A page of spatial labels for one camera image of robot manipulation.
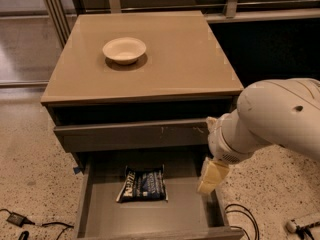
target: plug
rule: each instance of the plug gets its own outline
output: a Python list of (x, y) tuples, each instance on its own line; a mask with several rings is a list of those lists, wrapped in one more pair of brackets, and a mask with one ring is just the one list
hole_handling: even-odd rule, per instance
[(16, 225), (18, 227), (22, 227), (25, 219), (26, 219), (26, 217), (24, 217), (18, 213), (12, 212), (12, 213), (10, 213), (7, 221), (13, 225)]
[(10, 213), (7, 221), (10, 222), (13, 225), (16, 225), (16, 226), (20, 227), (20, 228), (24, 224), (32, 224), (32, 225), (35, 224), (31, 220), (29, 220), (27, 217), (25, 217), (25, 216), (23, 216), (21, 214), (15, 213), (15, 212)]
[(28, 237), (29, 237), (29, 232), (23, 231), (18, 240), (28, 240)]
[(289, 220), (286, 224), (286, 228), (290, 233), (295, 233), (298, 229), (312, 228), (318, 225), (320, 225), (320, 212)]

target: beige cabinet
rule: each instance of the beige cabinet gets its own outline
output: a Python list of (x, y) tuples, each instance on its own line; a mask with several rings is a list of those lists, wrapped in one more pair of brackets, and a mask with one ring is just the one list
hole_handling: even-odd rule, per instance
[[(119, 37), (143, 41), (144, 56), (106, 60), (102, 47)], [(41, 99), (85, 175), (75, 238), (240, 239), (219, 194), (195, 190), (206, 117), (230, 111), (242, 89), (200, 12), (79, 16)], [(168, 202), (115, 203), (126, 165), (159, 164)]]

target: black package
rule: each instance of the black package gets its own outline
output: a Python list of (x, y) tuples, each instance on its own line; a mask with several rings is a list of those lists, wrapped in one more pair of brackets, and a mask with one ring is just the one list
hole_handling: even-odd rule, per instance
[(135, 171), (126, 168), (126, 180), (117, 202), (168, 200), (163, 180), (163, 166), (151, 170)]

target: cabinet top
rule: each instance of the cabinet top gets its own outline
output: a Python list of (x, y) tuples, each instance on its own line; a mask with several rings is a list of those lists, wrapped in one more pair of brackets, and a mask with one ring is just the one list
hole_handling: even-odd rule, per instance
[[(120, 37), (142, 40), (145, 55), (128, 66), (107, 60), (103, 46)], [(242, 89), (201, 12), (80, 15), (41, 102), (152, 101)]]

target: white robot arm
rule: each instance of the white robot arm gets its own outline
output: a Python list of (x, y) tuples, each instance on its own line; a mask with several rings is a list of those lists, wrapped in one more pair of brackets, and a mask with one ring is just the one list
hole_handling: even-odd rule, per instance
[(209, 120), (209, 149), (198, 192), (211, 193), (226, 177), (229, 164), (278, 144), (320, 161), (320, 81), (265, 80), (241, 93), (237, 109)]

